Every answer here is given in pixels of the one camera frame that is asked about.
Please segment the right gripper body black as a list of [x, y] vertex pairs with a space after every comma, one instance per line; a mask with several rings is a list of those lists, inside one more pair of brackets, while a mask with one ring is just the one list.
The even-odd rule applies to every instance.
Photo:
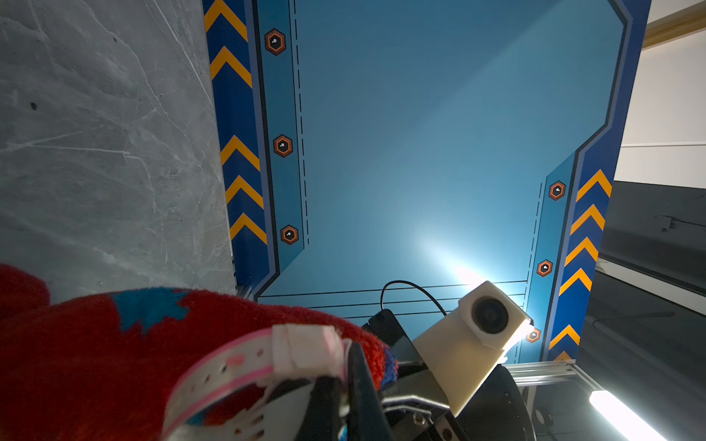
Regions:
[[446, 394], [393, 313], [371, 317], [363, 329], [386, 345], [398, 362], [397, 380], [379, 392], [394, 440], [466, 440]]

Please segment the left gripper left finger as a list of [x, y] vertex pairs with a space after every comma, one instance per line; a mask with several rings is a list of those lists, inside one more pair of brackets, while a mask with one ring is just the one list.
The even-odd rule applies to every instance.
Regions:
[[337, 441], [341, 429], [340, 402], [340, 380], [331, 377], [318, 378], [295, 440]]

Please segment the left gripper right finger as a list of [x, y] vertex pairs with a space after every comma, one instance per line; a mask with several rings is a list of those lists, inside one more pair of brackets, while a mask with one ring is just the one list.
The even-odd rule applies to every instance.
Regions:
[[393, 434], [374, 386], [364, 351], [353, 343], [347, 355], [347, 439], [351, 441], [390, 441]]

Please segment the red and blue cloth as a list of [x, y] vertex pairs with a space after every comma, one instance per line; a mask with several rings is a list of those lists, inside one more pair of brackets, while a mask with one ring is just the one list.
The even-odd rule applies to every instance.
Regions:
[[143, 288], [54, 304], [45, 282], [1, 268], [1, 437], [155, 440], [178, 379], [207, 354], [274, 325], [331, 325], [359, 343], [377, 387], [387, 345], [336, 316], [228, 294]]

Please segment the pink white watch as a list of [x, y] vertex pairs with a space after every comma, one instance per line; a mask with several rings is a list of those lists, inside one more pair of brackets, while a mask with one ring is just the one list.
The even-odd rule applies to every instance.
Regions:
[[352, 344], [333, 326], [285, 323], [222, 345], [178, 379], [165, 406], [160, 438], [171, 439], [193, 416], [251, 385], [317, 377], [345, 380]]

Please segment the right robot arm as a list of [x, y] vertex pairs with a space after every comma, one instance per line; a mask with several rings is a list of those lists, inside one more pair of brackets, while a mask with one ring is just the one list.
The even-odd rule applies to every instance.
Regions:
[[[398, 380], [412, 378], [428, 389], [432, 376], [392, 312], [383, 310], [362, 326], [391, 347]], [[432, 406], [429, 415], [406, 409], [388, 415], [397, 440], [534, 440], [530, 412], [510, 372], [496, 366], [457, 416]]]

